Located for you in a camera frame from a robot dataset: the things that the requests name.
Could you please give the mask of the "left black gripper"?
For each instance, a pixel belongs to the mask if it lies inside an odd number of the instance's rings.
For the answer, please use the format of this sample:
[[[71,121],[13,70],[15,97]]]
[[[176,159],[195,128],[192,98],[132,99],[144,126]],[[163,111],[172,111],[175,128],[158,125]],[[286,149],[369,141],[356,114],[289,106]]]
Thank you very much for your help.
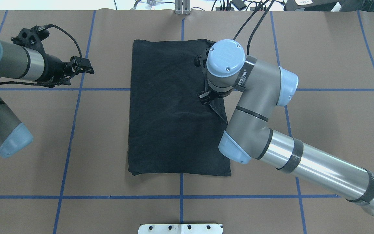
[[[95,71],[89,59],[72,56],[69,62],[62,62],[56,56],[45,54],[46,73],[43,78],[44,86],[53,88],[54,83],[80,73],[94,74]]]

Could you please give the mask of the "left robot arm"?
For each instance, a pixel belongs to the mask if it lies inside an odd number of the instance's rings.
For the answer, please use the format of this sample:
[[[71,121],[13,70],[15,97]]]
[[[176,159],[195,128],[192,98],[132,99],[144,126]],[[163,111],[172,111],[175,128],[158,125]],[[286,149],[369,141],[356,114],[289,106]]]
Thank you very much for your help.
[[[89,61],[82,56],[77,41],[66,33],[78,50],[69,62],[45,52],[43,40],[49,37],[49,28],[56,25],[35,26],[22,29],[11,42],[0,40],[0,86],[27,85],[53,88],[70,85],[70,80],[80,73],[94,74]],[[9,158],[33,142],[26,125],[0,97],[0,156]]]

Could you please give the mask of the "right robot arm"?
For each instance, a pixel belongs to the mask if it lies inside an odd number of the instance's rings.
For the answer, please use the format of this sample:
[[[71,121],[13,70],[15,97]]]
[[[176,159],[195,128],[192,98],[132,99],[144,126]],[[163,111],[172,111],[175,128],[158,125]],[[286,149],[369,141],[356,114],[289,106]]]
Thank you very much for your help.
[[[374,217],[374,172],[339,159],[268,126],[276,106],[285,107],[299,78],[278,65],[247,55],[235,40],[224,39],[199,53],[194,64],[205,76],[200,102],[210,104],[234,90],[241,97],[223,131],[218,149],[238,163],[252,159],[306,180],[356,204]]]

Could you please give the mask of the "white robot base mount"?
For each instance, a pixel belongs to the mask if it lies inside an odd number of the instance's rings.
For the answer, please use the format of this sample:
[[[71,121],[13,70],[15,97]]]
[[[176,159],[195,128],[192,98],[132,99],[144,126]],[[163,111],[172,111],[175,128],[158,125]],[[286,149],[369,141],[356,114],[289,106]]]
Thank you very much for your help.
[[[224,234],[223,224],[145,224],[138,234]]]

